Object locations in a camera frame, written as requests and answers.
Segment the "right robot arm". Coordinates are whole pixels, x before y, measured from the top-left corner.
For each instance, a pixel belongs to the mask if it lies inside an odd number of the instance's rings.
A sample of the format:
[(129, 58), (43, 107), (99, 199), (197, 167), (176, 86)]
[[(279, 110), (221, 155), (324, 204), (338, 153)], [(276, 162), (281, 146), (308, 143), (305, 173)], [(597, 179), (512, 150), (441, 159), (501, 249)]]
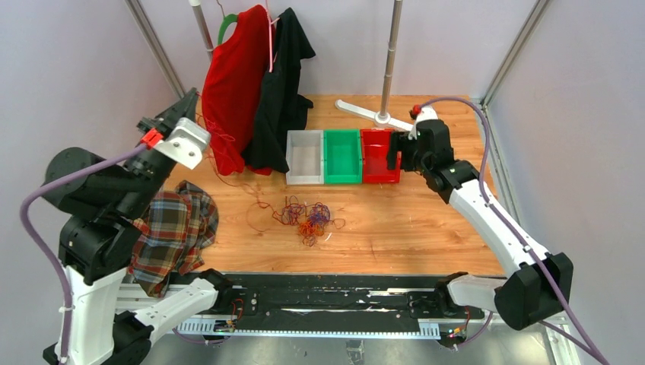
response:
[(500, 206), (475, 167), (454, 157), (443, 121), (424, 120), (411, 132), (390, 132), (386, 159), (388, 167), (419, 173), (430, 190), (475, 228), (504, 270), (504, 279), (460, 271), (439, 280), (434, 304), (441, 315), (453, 317), (471, 306), (522, 330), (565, 311), (572, 261), (534, 240)]

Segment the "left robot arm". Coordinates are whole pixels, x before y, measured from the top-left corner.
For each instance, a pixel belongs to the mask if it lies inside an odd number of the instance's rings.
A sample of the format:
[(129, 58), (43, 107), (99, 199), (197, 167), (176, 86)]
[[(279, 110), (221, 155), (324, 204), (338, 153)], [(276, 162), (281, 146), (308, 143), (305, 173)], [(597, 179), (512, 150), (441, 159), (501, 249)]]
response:
[(138, 123), (133, 151), (107, 160), (67, 148), (49, 163), (44, 198), (70, 218), (56, 263), (67, 285), (59, 340), (43, 352), (49, 364), (139, 364), (166, 333), (192, 316), (226, 313), (233, 285), (208, 269), (152, 306), (118, 313), (116, 302), (141, 217), (177, 164), (196, 167), (210, 142), (195, 120), (196, 89)]

